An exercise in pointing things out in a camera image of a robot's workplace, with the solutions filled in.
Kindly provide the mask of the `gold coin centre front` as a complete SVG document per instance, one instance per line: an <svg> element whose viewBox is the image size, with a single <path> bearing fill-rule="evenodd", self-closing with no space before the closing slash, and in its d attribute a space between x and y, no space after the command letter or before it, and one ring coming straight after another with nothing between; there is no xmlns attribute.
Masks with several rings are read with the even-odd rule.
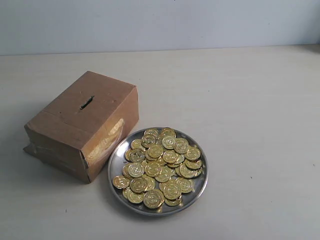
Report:
<svg viewBox="0 0 320 240"><path fill-rule="evenodd" d="M163 187L163 194L169 200L175 200L182 194L181 188L177 183L167 183Z"/></svg>

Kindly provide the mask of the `gold coin front of pile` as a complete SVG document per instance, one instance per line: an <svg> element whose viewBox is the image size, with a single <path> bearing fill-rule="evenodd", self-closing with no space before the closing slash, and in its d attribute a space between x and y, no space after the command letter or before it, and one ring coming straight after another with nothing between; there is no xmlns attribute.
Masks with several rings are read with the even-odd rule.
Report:
<svg viewBox="0 0 320 240"><path fill-rule="evenodd" d="M143 203L149 209L157 209L164 203L165 197L161 190L152 189L143 196Z"/></svg>

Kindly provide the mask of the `gold coin rear centre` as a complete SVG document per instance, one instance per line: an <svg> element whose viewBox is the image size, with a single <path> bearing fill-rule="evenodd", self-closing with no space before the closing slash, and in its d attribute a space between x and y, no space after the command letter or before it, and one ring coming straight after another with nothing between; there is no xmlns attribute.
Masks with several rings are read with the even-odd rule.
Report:
<svg viewBox="0 0 320 240"><path fill-rule="evenodd" d="M162 139L163 147L168 149L168 150L174 149L175 143L176 143L176 138L174 136L172 136L172 135L165 136Z"/></svg>

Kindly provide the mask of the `gold coin left front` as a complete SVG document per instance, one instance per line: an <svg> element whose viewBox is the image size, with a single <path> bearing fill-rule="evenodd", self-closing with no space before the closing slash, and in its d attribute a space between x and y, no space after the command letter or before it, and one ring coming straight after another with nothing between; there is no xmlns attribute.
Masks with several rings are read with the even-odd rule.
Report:
<svg viewBox="0 0 320 240"><path fill-rule="evenodd" d="M134 193L140 194L146 190L148 182L143 177L137 177L130 182L129 186Z"/></svg>

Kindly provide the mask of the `gold coin at plate left edge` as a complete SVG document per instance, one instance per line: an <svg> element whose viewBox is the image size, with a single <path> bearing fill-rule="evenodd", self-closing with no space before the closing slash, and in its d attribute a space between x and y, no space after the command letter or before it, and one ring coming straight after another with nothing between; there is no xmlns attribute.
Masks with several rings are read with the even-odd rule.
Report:
<svg viewBox="0 0 320 240"><path fill-rule="evenodd" d="M117 175L112 179L112 185L117 189L126 189L131 180L123 175Z"/></svg>

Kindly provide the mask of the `gold coin left middle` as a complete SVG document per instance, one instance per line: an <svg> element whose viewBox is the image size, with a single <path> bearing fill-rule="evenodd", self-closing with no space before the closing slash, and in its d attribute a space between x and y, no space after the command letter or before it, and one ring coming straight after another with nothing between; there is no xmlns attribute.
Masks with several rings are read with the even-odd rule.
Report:
<svg viewBox="0 0 320 240"><path fill-rule="evenodd" d="M131 163L128 166L128 174L133 178L139 178L145 173L145 168L141 163Z"/></svg>

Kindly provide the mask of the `gold coin rear left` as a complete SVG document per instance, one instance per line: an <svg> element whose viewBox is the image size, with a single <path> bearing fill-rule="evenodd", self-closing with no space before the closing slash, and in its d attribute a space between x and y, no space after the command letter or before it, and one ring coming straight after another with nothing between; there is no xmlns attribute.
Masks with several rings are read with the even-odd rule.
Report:
<svg viewBox="0 0 320 240"><path fill-rule="evenodd" d="M150 148L157 144L157 138L152 134L144 134L141 138L141 144L145 148Z"/></svg>

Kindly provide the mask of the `gold coin right rear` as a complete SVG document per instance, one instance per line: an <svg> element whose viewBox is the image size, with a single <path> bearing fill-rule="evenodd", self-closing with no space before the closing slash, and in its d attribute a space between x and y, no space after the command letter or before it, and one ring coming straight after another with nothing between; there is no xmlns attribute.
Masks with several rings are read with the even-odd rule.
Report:
<svg viewBox="0 0 320 240"><path fill-rule="evenodd" d="M196 161L201 157L201 151L197 147L190 146L184 156L189 161Z"/></svg>

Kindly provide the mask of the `round silver metal plate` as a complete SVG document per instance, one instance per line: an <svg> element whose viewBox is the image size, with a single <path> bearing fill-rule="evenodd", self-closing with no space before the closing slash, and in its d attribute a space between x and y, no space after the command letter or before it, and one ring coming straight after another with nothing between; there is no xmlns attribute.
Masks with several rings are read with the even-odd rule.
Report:
<svg viewBox="0 0 320 240"><path fill-rule="evenodd" d="M145 129L140 129L136 132L129 134L115 147L112 154L109 157L107 163L107 179L109 187L109 197L113 200L119 210L129 213L138 214L139 216L148 216L151 218L164 217L181 212L193 203L195 203L202 193L204 192L208 182L208 161L204 152L201 152L202 157L202 172L196 178L194 178L194 189L190 193L184 193L182 195L182 202L177 206L168 206L165 203L157 209L150 209L144 206L143 203L131 203L122 194L122 190L115 188L112 184L112 179L122 173L123 165L127 164L128 161L125 159L125 151L130 147L133 140L141 138L144 134Z"/></svg>

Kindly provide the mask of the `gold coin right front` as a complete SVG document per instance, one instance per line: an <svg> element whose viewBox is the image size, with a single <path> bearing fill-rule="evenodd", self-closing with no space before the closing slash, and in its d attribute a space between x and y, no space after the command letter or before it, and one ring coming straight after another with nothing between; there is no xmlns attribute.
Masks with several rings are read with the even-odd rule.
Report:
<svg viewBox="0 0 320 240"><path fill-rule="evenodd" d="M176 183L179 185L183 194L188 194L194 190L194 182L192 179L179 177L176 179Z"/></svg>

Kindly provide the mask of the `brown cardboard slotted box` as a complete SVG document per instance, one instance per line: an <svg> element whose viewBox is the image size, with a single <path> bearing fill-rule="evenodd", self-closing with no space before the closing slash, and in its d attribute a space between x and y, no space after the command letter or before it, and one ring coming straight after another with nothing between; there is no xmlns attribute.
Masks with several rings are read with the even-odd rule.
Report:
<svg viewBox="0 0 320 240"><path fill-rule="evenodd" d="M87 71L25 125L24 151L89 184L138 120L135 85Z"/></svg>

